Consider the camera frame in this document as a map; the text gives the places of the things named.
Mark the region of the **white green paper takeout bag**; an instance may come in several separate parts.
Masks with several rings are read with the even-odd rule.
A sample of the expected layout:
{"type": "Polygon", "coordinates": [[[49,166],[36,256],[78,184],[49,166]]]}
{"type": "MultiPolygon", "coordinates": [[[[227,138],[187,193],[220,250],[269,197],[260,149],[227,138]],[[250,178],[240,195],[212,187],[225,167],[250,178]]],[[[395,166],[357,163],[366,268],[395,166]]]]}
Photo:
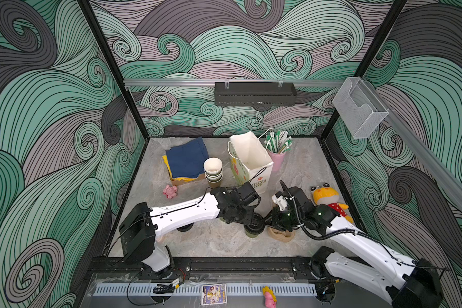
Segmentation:
{"type": "Polygon", "coordinates": [[[231,171],[239,185],[246,182],[258,194],[264,194],[270,181],[273,160],[253,132],[229,137],[231,171]]]}

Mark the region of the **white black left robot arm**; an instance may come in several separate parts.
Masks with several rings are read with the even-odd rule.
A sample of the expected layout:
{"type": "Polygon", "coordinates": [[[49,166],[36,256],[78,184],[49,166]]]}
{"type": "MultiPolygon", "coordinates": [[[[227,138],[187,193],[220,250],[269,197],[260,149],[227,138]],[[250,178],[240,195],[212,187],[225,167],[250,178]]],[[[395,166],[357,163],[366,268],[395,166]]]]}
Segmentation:
{"type": "Polygon", "coordinates": [[[261,197],[251,183],[239,187],[207,188],[190,201],[165,207],[134,206],[119,226],[119,239],[126,264],[142,264],[159,273],[173,267],[169,248],[160,239],[179,228],[196,222],[223,219],[225,223],[250,225],[261,197]]]}

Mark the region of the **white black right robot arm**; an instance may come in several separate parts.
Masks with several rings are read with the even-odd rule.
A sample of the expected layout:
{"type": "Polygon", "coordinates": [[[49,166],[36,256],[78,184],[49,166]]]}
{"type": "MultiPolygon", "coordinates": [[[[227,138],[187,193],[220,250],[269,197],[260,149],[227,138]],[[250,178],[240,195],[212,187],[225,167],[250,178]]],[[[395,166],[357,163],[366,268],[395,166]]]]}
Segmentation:
{"type": "Polygon", "coordinates": [[[440,276],[445,271],[425,259],[414,260],[361,231],[328,184],[311,188],[312,197],[299,187],[284,187],[272,196],[274,207],[265,218],[279,232],[302,230],[315,241],[333,240],[354,253],[346,257],[322,246],[310,258],[318,279],[318,300],[335,296],[338,280],[349,281],[387,301],[392,307],[439,307],[444,299],[440,276]]]}

